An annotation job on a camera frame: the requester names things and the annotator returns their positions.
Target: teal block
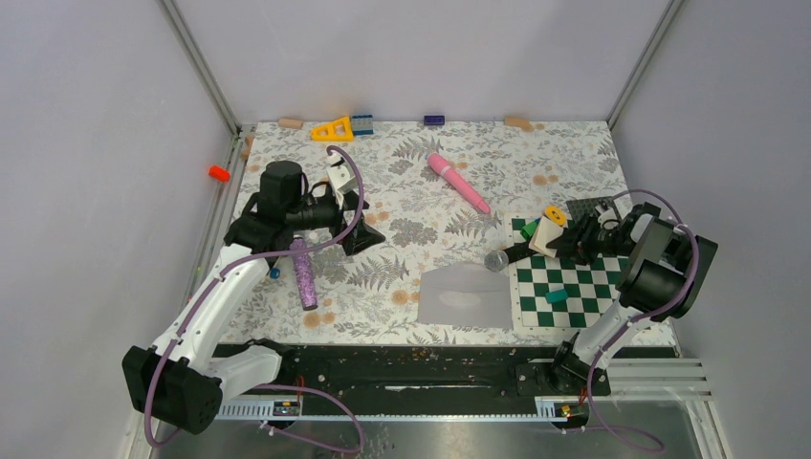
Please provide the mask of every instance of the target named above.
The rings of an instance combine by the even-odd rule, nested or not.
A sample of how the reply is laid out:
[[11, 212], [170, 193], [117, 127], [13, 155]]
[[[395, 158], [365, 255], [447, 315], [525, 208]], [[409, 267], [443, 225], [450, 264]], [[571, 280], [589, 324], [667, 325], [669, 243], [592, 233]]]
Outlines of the teal block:
[[566, 293], [565, 289], [560, 289], [546, 294], [546, 301], [549, 304], [560, 303], [561, 301], [568, 299], [568, 297], [569, 294]]

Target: chessboard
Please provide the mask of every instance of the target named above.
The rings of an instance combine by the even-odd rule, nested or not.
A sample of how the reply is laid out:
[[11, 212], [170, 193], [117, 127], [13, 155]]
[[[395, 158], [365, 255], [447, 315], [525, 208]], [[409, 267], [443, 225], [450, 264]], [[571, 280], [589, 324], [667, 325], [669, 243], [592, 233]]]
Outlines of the chessboard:
[[[511, 244], [524, 242], [521, 229], [535, 218], [508, 217], [504, 228]], [[590, 327], [611, 306], [614, 286], [627, 265], [625, 257], [598, 258], [591, 266], [540, 254], [509, 267], [513, 326], [518, 333], [571, 336]], [[546, 294], [564, 289], [568, 299], [549, 304]]]

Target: wooden block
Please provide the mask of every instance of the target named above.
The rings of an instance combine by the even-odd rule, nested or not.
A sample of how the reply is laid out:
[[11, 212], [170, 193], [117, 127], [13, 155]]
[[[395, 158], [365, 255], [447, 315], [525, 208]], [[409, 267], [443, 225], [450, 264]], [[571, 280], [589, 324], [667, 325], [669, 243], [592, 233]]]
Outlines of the wooden block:
[[304, 127], [304, 121], [291, 120], [289, 118], [279, 118], [279, 127], [286, 127], [288, 129], [301, 129]]
[[243, 148], [242, 152], [239, 154], [239, 157], [242, 158], [242, 161], [248, 160], [248, 157], [251, 155], [252, 147], [253, 147], [253, 136], [248, 136], [245, 138], [245, 148]]
[[505, 126], [512, 126], [512, 127], [520, 127], [526, 132], [532, 132], [533, 127], [529, 120], [525, 120], [524, 118], [516, 118], [516, 117], [504, 117], [504, 125]]

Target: yellow block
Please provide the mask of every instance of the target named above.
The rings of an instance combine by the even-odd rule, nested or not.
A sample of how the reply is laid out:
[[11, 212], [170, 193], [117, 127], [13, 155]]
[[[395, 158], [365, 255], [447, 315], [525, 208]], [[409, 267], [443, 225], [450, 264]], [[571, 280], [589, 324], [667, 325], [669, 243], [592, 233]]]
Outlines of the yellow block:
[[355, 139], [349, 117], [343, 117], [313, 129], [313, 140], [318, 142], [350, 142]]
[[547, 207], [546, 210], [543, 211], [543, 214], [558, 226], [562, 227], [566, 224], [566, 215], [563, 214], [562, 210], [556, 208], [555, 206]]

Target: orange cap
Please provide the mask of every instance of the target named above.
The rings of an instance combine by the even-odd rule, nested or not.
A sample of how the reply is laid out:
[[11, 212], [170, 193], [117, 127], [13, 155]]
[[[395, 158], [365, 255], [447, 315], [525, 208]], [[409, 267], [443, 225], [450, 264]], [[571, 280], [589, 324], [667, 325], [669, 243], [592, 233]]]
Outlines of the orange cap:
[[222, 183], [225, 183], [228, 180], [230, 180], [229, 172], [226, 169], [220, 167], [219, 165], [213, 165], [211, 169], [208, 170], [208, 175], [216, 180], [219, 180]]

